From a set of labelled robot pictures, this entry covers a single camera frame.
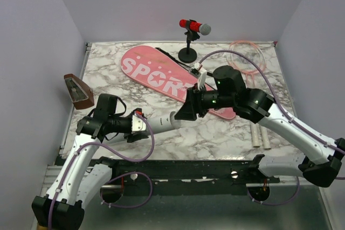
microphone stand base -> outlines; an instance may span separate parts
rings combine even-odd
[[[178,52],[178,58],[180,59],[180,61],[184,62],[184,63],[192,63],[196,60],[197,58],[197,54],[196,51],[193,50],[192,48],[189,48],[189,54],[187,54],[187,48],[182,48],[179,52]]]

gray floor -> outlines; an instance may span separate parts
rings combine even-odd
[[[272,187],[270,202],[283,201],[294,193],[294,186]],[[125,197],[132,205],[139,198]],[[145,206],[126,210],[100,205],[100,198],[89,204],[81,230],[324,230],[331,229],[320,191],[303,186],[290,204],[279,207],[252,203],[247,196],[152,197]]]

badminton racket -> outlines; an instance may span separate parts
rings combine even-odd
[[[266,69],[266,59],[259,48],[258,45],[252,43],[250,41],[238,40],[234,41],[229,46],[230,50],[237,51],[250,60],[252,60],[259,68],[264,71]],[[243,59],[242,57],[231,53],[227,55],[227,62],[230,66],[233,66],[235,69],[241,71],[246,77],[246,83],[249,87],[249,78],[252,80],[252,86],[255,88],[255,78],[254,76],[259,73],[259,71],[247,60]],[[250,122],[251,134],[252,134],[252,146],[254,148],[260,147],[259,144],[259,134],[258,134],[258,127],[256,124]],[[260,126],[261,136],[263,140],[263,147],[264,149],[271,149],[270,142],[268,139],[267,129],[265,127]]]

microphone stand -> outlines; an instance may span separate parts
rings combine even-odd
[[[190,42],[199,39],[200,36],[198,35],[197,32],[190,30],[189,25],[191,22],[196,22],[196,21],[189,20],[185,24],[185,28],[187,29],[187,32],[185,32],[184,35],[187,35],[187,47],[182,48],[178,52],[178,58],[180,59],[180,61],[184,63],[192,63],[197,58],[196,51],[190,48]]]

marble surface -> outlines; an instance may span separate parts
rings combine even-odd
[[[136,107],[141,107],[147,117],[167,114],[178,110],[182,105],[167,96],[139,85],[128,78],[120,68],[120,60],[126,51],[137,45],[160,47],[177,57],[178,51],[185,47],[185,43],[95,43],[85,69],[84,82],[95,94],[95,101],[101,93],[114,94],[121,97],[127,104],[129,113]],[[198,59],[215,50],[226,50],[228,44],[192,43],[197,51]],[[290,112],[292,106],[287,87],[282,77],[275,49],[271,43],[259,44],[265,55],[267,68],[265,74],[269,78],[282,105]],[[203,63],[204,67],[213,71],[220,65],[226,64],[226,54],[216,54]],[[270,92],[264,80],[257,75],[256,87]],[[75,110],[71,126],[65,142],[63,156],[66,157],[72,147],[77,128],[77,121],[90,112],[90,109]],[[283,156],[298,154],[300,151],[286,140],[268,130],[271,150],[262,147],[255,149],[251,145],[249,121],[239,117],[231,121],[220,119],[211,114],[195,122],[182,122],[182,128],[155,136],[156,147],[149,159],[252,159],[257,154]],[[151,140],[141,140],[135,143],[120,142],[111,147],[131,158],[144,157],[151,146]],[[109,151],[100,148],[94,158],[100,156],[114,157]]]

